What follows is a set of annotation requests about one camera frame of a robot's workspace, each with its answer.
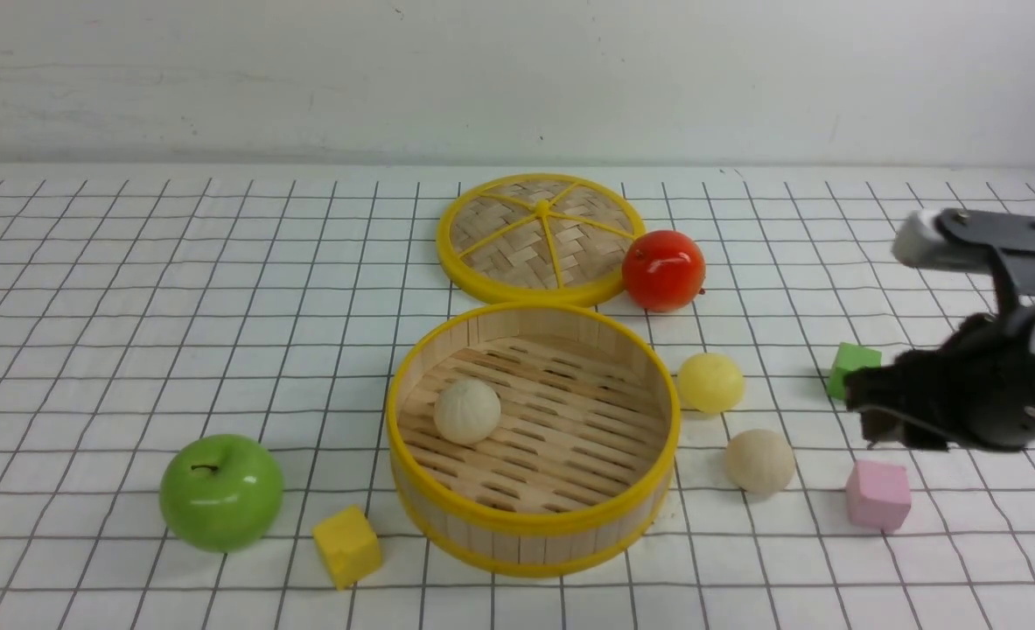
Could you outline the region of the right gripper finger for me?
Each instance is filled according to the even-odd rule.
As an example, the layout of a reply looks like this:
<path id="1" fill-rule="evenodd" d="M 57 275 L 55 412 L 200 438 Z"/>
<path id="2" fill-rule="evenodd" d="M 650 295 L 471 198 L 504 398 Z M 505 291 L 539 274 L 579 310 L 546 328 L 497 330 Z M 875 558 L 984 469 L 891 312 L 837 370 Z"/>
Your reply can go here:
<path id="1" fill-rule="evenodd" d="M 1035 298 L 1035 216 L 922 208 L 898 227 L 892 254 L 914 269 L 990 276 L 1001 314 Z"/>
<path id="2" fill-rule="evenodd" d="M 908 351 L 892 364 L 845 376 L 845 407 L 858 414 L 866 447 L 947 452 L 953 446 L 973 445 L 973 438 L 954 420 L 948 395 L 940 391 L 939 366 L 928 351 Z"/>

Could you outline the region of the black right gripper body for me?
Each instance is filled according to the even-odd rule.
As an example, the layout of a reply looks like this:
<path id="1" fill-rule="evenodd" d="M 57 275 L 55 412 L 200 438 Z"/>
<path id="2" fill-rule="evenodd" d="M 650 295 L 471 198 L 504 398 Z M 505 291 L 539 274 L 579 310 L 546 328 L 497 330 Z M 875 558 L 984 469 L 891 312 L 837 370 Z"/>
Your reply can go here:
<path id="1" fill-rule="evenodd" d="M 957 352 L 956 415 L 970 443 L 1021 451 L 1035 440 L 1035 304 L 993 316 Z"/>

